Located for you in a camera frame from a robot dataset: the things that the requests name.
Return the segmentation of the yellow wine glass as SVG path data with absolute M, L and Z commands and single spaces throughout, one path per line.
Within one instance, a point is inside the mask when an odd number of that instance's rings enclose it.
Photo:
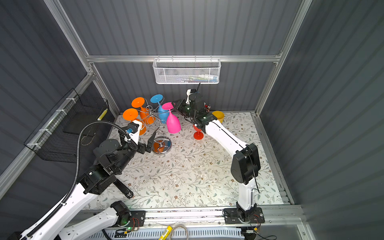
M 223 123 L 225 114 L 221 111 L 214 111 L 212 114 L 220 121 L 220 123 Z

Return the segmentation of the red wine glass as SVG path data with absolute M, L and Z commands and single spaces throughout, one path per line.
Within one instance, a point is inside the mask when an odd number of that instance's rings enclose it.
M 200 130 L 197 126 L 193 125 L 195 133 L 194 133 L 194 138 L 196 140 L 202 140 L 204 138 L 204 133 L 202 130 Z

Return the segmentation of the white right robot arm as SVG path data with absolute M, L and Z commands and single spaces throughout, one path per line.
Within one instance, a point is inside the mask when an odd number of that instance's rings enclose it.
M 218 118 L 207 110 L 199 92 L 189 94 L 187 100 L 172 101 L 171 109 L 216 140 L 232 157 L 231 174 L 238 182 L 239 194 L 236 213 L 230 214 L 223 210 L 224 216 L 237 216 L 242 223 L 264 223 L 264 215 L 261 208 L 257 207 L 254 194 L 254 191 L 258 190 L 256 177 L 261 169 L 258 147 L 241 141 L 227 130 Z

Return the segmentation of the chrome wine glass rack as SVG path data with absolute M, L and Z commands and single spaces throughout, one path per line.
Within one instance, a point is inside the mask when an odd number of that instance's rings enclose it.
M 149 106 L 152 107 L 152 113 L 155 117 L 155 122 L 152 125 L 159 127 L 159 129 L 167 127 L 167 124 L 162 124 L 160 119 L 158 118 L 157 108 L 158 104 L 148 103 Z M 170 138 L 168 138 L 165 134 L 159 135 L 155 137 L 154 145 L 152 146 L 152 152 L 156 155 L 166 155 L 172 148 L 172 142 Z

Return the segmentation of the pink wine glass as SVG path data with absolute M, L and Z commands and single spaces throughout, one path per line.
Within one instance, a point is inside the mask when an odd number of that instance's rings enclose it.
M 167 128 L 170 134 L 177 134 L 181 131 L 181 124 L 179 119 L 172 113 L 174 106 L 171 102 L 163 104 L 162 108 L 166 110 L 169 115 L 167 118 Z

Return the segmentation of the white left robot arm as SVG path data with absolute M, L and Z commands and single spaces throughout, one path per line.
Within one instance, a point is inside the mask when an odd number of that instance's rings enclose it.
M 136 153 L 144 154 L 150 148 L 139 141 L 142 123 L 134 120 L 126 127 L 107 122 L 118 130 L 120 140 L 107 139 L 94 149 L 94 164 L 75 181 L 65 196 L 40 220 L 22 233 L 18 240 L 84 240 L 109 227 L 131 231 L 140 226 L 129 208 L 117 201 L 100 213 L 72 226 L 68 223 L 92 200 L 101 195 L 110 185 L 115 185 L 130 199 L 134 193 L 117 176 L 123 173 Z

